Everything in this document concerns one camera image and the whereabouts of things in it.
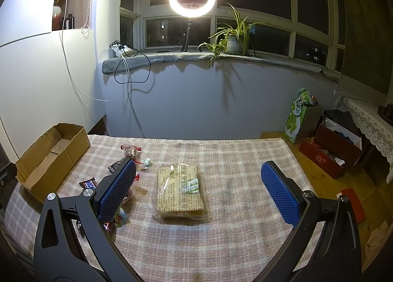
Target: spider plant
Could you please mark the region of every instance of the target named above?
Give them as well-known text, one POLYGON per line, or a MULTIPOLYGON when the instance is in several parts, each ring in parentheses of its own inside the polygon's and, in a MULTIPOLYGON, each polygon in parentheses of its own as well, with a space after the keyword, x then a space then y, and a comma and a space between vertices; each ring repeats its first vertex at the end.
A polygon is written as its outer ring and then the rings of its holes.
POLYGON ((214 62, 219 58, 221 51, 226 49, 226 44, 230 36, 236 36, 237 41, 243 40, 243 56, 246 55, 246 52, 248 50, 248 44, 250 41, 250 30, 252 29, 252 26, 257 24, 258 25, 263 24, 262 22, 253 22, 251 24, 247 23, 246 20, 248 16, 242 19, 240 17, 239 12, 235 9, 235 7, 233 7, 229 3, 227 4, 232 8, 232 11, 230 11, 229 13, 233 16, 233 18, 236 21, 236 26, 237 26, 236 29, 229 24, 221 23, 226 27, 218 27, 216 33, 209 37, 209 38, 214 38, 213 44, 204 42, 198 46, 199 48, 205 45, 211 52, 213 52, 214 55, 210 59, 209 67, 210 65, 213 65, 214 62), (218 37, 221 35, 224 35, 225 38, 221 39, 220 42, 218 42, 218 37))

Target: dark cloth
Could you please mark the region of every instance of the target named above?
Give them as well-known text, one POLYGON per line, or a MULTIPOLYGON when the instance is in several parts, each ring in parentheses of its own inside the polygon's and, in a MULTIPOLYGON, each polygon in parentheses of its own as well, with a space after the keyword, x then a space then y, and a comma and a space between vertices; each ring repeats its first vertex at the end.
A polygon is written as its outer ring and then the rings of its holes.
POLYGON ((333 110, 324 110, 323 115, 325 118, 334 121, 335 123, 339 124, 341 127, 349 130, 351 133, 355 135, 359 135, 358 128, 356 127, 355 123, 352 120, 351 114, 348 111, 341 111, 338 109, 333 110))

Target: logo on red box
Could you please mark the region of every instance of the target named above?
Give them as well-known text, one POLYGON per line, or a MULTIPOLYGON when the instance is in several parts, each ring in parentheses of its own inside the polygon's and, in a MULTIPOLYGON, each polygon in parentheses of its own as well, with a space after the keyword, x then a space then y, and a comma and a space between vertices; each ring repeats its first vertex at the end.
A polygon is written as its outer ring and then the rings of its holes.
POLYGON ((322 158, 320 155, 315 156, 315 160, 317 160, 320 164, 324 164, 326 160, 322 158))

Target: plaid blanket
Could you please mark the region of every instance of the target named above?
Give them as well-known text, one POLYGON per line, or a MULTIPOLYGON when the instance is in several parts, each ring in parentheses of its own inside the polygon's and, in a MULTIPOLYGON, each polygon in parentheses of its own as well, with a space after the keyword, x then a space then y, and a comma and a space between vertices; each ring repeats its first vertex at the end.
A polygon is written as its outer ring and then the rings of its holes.
MULTIPOLYGON (((312 190, 306 175, 282 139, 183 141, 89 136, 91 148, 58 190, 60 197, 81 193, 80 181, 95 177, 123 157, 122 144, 143 148, 142 158, 154 164, 140 173, 133 196, 124 204, 128 223, 113 240, 145 281, 252 281, 278 251, 292 226, 286 224, 261 182, 261 166, 273 160, 302 190, 312 190), (149 213, 151 193, 160 163, 199 164, 206 183, 212 220, 186 226, 161 224, 149 213)), ((41 204, 19 184, 5 214, 5 227, 33 258, 41 204)), ((314 250, 318 225, 298 268, 314 250)), ((86 238, 79 238, 89 263, 100 268, 86 238)))

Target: transparent plastic bag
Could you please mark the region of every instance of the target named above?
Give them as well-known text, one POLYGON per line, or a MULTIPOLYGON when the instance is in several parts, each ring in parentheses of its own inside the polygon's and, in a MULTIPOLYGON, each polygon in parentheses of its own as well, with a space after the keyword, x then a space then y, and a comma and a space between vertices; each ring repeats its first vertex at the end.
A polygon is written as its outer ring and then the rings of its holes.
POLYGON ((210 220, 200 168, 186 163, 158 166, 152 193, 153 217, 210 220))

